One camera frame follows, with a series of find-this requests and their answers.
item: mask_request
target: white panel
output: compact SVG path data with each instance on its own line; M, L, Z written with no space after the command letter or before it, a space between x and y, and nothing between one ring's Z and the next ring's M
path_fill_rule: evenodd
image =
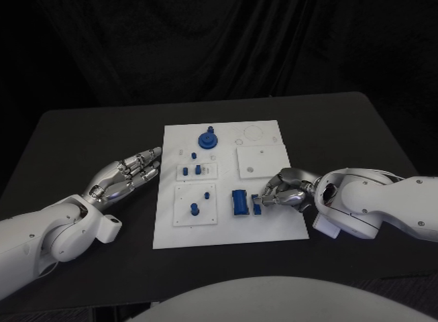
M199 147L198 138L214 126L220 139L215 148ZM295 208L273 205L263 208L263 215L234 217L231 192L247 190L248 208L253 212L251 195L261 194L269 178L244 180L240 178L237 148L246 146L282 146L273 162L289 167L289 158L283 146L277 121L240 123L210 123L168 125L163 137L163 155L161 165L161 183L153 248L176 248L205 245L272 242L276 240L306 239L308 230L303 214ZM217 187L217 224L174 225L175 188L192 185L192 181L178 181L178 168L184 164L217 164L217 179L205 179L201 184Z
M199 214L192 215L192 203L198 205ZM217 185L189 184L175 187L174 225L197 226L217 224Z
M202 166L202 173L197 174L197 166ZM184 168L188 168L188 175L184 175ZM178 181L217 179L217 163L195 163L178 165Z
M237 149L240 177L272 178L290 166L284 144L277 146L241 146Z

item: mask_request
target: blue object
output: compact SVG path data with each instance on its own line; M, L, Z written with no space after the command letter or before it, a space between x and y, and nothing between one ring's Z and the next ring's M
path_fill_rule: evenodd
M234 215L248 215L248 205L246 203L246 190L234 190L231 192L234 198Z
M257 198L259 197L259 195L251 195L251 200L254 199L254 198ZM261 212L261 205L257 205L256 203L254 203L254 201L253 201L253 207L254 207L254 214L256 215L263 215L263 212Z
M198 216L198 214L199 214L198 205L195 203L192 203L192 215Z
M198 143L199 143L199 146L204 148L204 149L212 149L215 146L217 146L217 142L220 140L217 139L217 135L214 134L214 127L211 126L208 128L208 132L204 133L199 138L198 138Z

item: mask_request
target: blue knob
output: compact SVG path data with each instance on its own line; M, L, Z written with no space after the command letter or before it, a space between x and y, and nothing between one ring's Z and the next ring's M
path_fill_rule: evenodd
M217 135L214 134L214 127L211 126L208 128L208 132L205 132L198 138L199 146L204 149L212 149L217 146L218 141Z
M198 214L199 214L198 205L195 203L192 203L192 215L198 216Z

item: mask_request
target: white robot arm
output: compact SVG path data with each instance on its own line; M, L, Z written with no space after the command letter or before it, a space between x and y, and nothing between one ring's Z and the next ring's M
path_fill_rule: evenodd
M113 162L94 176L84 194L73 195L34 213L0 221L0 300L76 259L94 239L114 241L120 220L103 215L129 193L158 175L161 148Z
M416 238L438 242L434 177L404 179L391 172L357 168L321 177L286 168L254 203L292 205L302 212L315 203L319 215L313 227L333 238L344 230L359 238L374 239L385 221Z

